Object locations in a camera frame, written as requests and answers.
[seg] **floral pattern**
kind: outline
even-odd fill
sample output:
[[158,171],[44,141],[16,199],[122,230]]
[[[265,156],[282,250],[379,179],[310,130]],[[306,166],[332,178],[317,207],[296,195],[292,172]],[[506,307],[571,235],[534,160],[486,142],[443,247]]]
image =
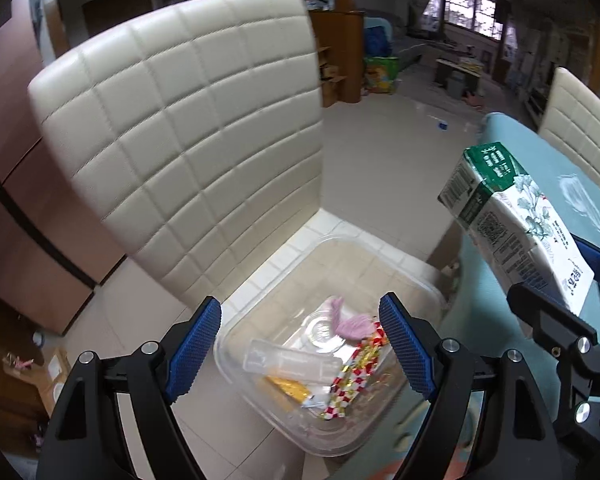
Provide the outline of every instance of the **floral pattern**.
[[540,240],[554,235],[554,229],[549,224],[549,209],[545,206],[538,211],[538,202],[542,196],[538,184],[530,175],[518,175],[513,178],[516,190],[522,194],[518,199],[518,207],[528,212],[526,234],[536,236]]

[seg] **blue tablecloth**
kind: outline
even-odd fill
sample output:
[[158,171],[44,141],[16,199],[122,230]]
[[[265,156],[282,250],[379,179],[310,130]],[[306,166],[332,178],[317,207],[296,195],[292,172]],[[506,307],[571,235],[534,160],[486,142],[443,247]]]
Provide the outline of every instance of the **blue tablecloth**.
[[[501,142],[533,176],[570,232],[600,246],[600,188],[563,154],[504,114],[485,117],[480,143],[495,141]],[[482,355],[499,356],[508,348],[519,349],[555,418],[559,393],[556,360],[524,337],[495,276],[467,236],[462,240],[460,261],[458,295],[438,333],[459,339]],[[600,342],[600,292],[595,282],[580,317],[598,331]],[[404,431],[396,431],[397,424],[420,402],[420,395],[405,388],[369,441],[333,475],[333,480],[371,478],[398,463],[404,452],[395,452],[394,445]],[[418,420],[409,424],[412,433],[417,430]]]

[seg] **pink yarn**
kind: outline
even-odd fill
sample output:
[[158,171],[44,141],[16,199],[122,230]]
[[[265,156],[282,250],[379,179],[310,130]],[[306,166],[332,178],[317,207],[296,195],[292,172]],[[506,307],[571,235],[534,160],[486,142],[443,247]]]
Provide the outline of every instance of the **pink yarn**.
[[342,305],[344,298],[337,296],[331,299],[331,328],[335,335],[344,339],[353,339],[359,341],[371,335],[374,331],[374,324],[371,316],[368,314],[357,314],[349,319],[342,319]]

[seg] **blue gripper pad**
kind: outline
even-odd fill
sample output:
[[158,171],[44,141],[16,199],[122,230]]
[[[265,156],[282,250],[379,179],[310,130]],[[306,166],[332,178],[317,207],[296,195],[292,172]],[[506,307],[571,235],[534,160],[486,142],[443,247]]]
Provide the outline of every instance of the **blue gripper pad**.
[[600,283],[600,249],[581,243],[577,238],[574,241],[587,265],[593,270],[593,279]]
[[425,399],[430,399],[436,393],[432,357],[423,348],[401,309],[388,294],[380,299],[378,311],[382,328],[411,387]]
[[220,329],[220,317],[220,303],[212,298],[169,361],[165,394],[172,403],[191,389],[202,361]]

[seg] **quilted leather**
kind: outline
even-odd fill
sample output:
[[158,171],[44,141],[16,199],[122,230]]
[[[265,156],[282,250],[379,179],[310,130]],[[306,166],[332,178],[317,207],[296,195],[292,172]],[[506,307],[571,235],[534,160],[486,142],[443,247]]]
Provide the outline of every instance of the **quilted leather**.
[[227,298],[318,209],[321,107],[303,0],[190,0],[29,85],[43,137],[126,252],[185,304]]
[[538,134],[600,186],[600,99],[565,68],[555,71]]

